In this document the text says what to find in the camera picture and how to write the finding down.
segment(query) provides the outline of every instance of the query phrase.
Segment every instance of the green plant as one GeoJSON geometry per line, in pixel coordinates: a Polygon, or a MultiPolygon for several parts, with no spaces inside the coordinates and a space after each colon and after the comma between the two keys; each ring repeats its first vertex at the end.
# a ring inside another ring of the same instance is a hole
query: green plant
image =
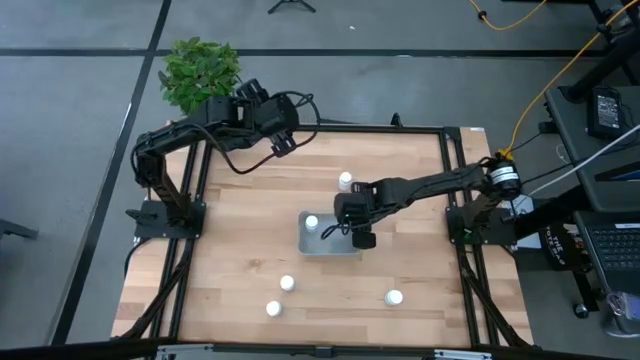
{"type": "Polygon", "coordinates": [[[238,54],[229,44],[201,43],[199,37],[174,42],[164,61],[167,73],[158,71],[163,99],[185,115],[212,95],[231,95],[240,71],[238,54]]]}

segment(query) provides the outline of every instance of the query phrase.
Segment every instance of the wooden table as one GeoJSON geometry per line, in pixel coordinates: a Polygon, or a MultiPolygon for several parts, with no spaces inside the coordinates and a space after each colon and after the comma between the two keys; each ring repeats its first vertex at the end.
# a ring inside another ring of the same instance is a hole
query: wooden table
{"type": "MultiPolygon", "coordinates": [[[[461,132],[467,162],[488,155],[482,129],[461,132]]],[[[308,135],[296,134],[299,140],[308,135]]],[[[270,153],[269,145],[265,141],[233,152],[232,160],[247,168],[270,153]]],[[[176,183],[186,154],[183,149],[168,157],[168,171],[176,183]]],[[[297,248],[298,214],[332,212],[341,172],[371,182],[442,170],[438,138],[424,134],[321,132],[309,145],[244,176],[234,174],[216,153],[180,340],[468,347],[460,274],[444,222],[446,196],[418,201],[376,224],[378,246],[360,257],[310,258],[297,248]],[[279,288],[279,279],[286,274],[297,282],[292,293],[279,288]],[[400,306],[385,305],[383,297],[390,289],[404,294],[400,306]],[[282,303],[282,316],[266,314],[265,306],[272,300],[282,303]]],[[[198,173],[196,166],[194,178],[198,173]]],[[[133,256],[113,335],[128,330],[155,296],[166,249],[166,239],[152,240],[133,256]]],[[[513,259],[493,246],[484,247],[484,258],[495,303],[520,336],[531,342],[513,259]]],[[[167,333],[172,307],[170,299],[162,334],[167,333]]],[[[476,313],[486,342],[478,301],[476,313]]]]}

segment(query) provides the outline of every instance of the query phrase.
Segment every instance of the white cup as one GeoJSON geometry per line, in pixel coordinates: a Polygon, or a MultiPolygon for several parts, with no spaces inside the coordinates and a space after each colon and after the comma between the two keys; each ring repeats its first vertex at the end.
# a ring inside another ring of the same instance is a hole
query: white cup
{"type": "Polygon", "coordinates": [[[304,226],[307,228],[308,232],[314,232],[318,228],[318,217],[315,215],[309,215],[304,220],[304,226]]]}
{"type": "Polygon", "coordinates": [[[384,296],[384,302],[389,306],[396,306],[402,302],[402,293],[398,290],[391,290],[384,296]]]}
{"type": "Polygon", "coordinates": [[[280,316],[282,314],[282,305],[277,301],[272,301],[267,304],[267,314],[271,317],[280,316]]]}
{"type": "Polygon", "coordinates": [[[340,174],[340,178],[338,178],[338,187],[342,191],[347,191],[351,187],[352,180],[351,174],[345,171],[340,174]]]}
{"type": "Polygon", "coordinates": [[[284,291],[293,291],[296,287],[296,281],[293,280],[293,277],[289,275],[285,275],[280,279],[280,288],[284,291]]]}

